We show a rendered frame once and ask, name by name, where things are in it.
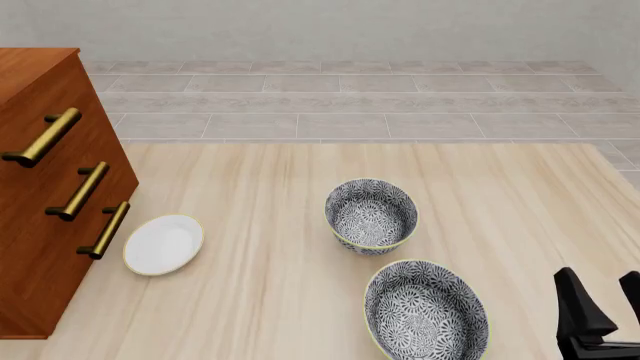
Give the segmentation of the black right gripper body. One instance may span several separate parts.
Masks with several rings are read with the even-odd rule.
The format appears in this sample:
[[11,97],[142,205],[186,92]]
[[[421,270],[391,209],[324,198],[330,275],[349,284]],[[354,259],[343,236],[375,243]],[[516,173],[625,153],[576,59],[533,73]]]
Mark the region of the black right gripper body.
[[558,341],[563,360],[640,360],[640,343],[583,343],[577,338]]

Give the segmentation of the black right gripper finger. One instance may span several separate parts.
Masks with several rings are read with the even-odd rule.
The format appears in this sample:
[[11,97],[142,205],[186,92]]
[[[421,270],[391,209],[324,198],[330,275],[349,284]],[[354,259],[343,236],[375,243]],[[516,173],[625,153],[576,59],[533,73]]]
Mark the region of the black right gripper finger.
[[619,279],[619,284],[634,314],[640,316],[640,272],[628,272]]
[[554,283],[558,301],[558,340],[577,338],[586,342],[603,342],[605,335],[618,329],[596,305],[570,267],[556,272]]

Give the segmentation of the black white patterned bowl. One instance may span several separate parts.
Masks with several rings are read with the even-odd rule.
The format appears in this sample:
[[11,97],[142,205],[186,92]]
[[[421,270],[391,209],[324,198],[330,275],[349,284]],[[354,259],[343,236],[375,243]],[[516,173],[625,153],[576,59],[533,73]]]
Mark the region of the black white patterned bowl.
[[324,215],[337,241],[350,251],[382,255],[415,232],[419,212],[409,194],[381,179],[352,179],[327,196]]
[[485,308],[451,270],[398,260],[372,276],[363,299],[368,332],[389,360],[481,360],[490,338]]

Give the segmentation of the wooden cabinet with drawers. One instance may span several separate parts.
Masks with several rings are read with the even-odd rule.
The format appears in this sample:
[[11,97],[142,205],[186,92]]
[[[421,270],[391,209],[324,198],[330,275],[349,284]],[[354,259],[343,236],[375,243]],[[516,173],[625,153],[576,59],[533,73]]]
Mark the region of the wooden cabinet with drawers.
[[[95,261],[91,246],[129,203],[138,179],[75,48],[0,48],[0,155],[21,152],[74,107],[82,118],[33,168],[0,158],[0,339],[44,339],[54,332]],[[110,169],[74,221],[45,215],[64,206],[100,161]]]

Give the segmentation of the white plate with yellow rim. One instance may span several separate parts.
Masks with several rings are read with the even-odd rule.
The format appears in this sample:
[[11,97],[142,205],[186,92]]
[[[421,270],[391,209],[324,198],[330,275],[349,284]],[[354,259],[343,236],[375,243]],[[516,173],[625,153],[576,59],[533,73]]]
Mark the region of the white plate with yellow rim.
[[162,215],[131,233],[123,246],[124,264],[137,275],[166,275],[193,260],[204,239],[204,228],[193,216]]

